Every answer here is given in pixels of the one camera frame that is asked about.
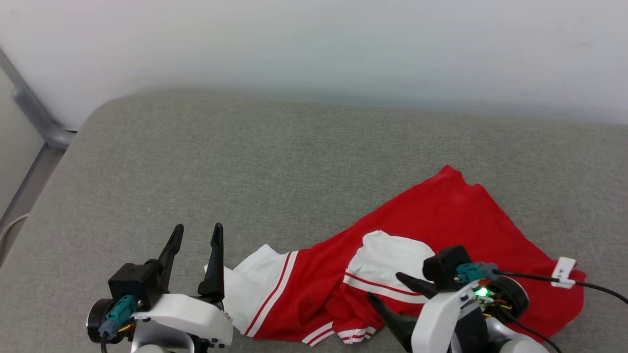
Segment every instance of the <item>white wall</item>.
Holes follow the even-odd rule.
[[[43,146],[41,135],[13,102],[12,91],[0,69],[0,218]]]
[[[0,0],[0,46],[79,128],[163,90],[628,123],[624,0]]]

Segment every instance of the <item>gray fabric tablecloth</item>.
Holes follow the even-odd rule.
[[[85,123],[0,269],[2,352],[98,352],[92,304],[124,263],[158,256],[195,294],[215,222],[233,267],[263,244],[310,247],[445,164],[481,183],[526,237],[628,295],[628,128],[202,95],[112,101]],[[625,352],[628,306],[587,290],[563,352]],[[402,352],[383,330],[315,348],[235,334],[233,352]],[[128,352],[130,344],[110,346]]]

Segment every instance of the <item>yellow wire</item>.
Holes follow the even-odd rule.
[[[119,329],[119,330],[118,330],[118,333],[120,333],[120,332],[122,332],[122,331],[124,331],[124,330],[128,330],[128,329],[129,329],[129,327],[131,327],[131,325],[126,325],[125,327],[123,327],[123,328]]]

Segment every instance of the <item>white cable tag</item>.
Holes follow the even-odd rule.
[[[574,266],[576,266],[576,261],[570,258],[558,258],[558,262],[556,263],[556,268],[554,272],[552,272],[551,276],[554,278],[558,278],[561,280],[560,282],[552,282],[551,285],[554,287],[560,288],[568,288],[573,287],[574,282],[569,280],[569,275],[573,270]]]

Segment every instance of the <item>red and white garment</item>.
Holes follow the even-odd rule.
[[[397,313],[417,316],[426,298],[409,291],[395,273],[423,278],[423,260],[457,244],[473,261],[494,262],[505,271],[549,276],[556,266],[481,185],[467,185],[459,171],[446,166],[309,249],[278,254],[264,245],[232,271],[225,269],[225,311],[254,339],[314,346],[336,334],[347,344],[361,342],[383,325],[366,292]],[[577,281],[584,277],[571,273]],[[582,288],[517,281],[530,300],[521,322],[545,336],[582,310]]]

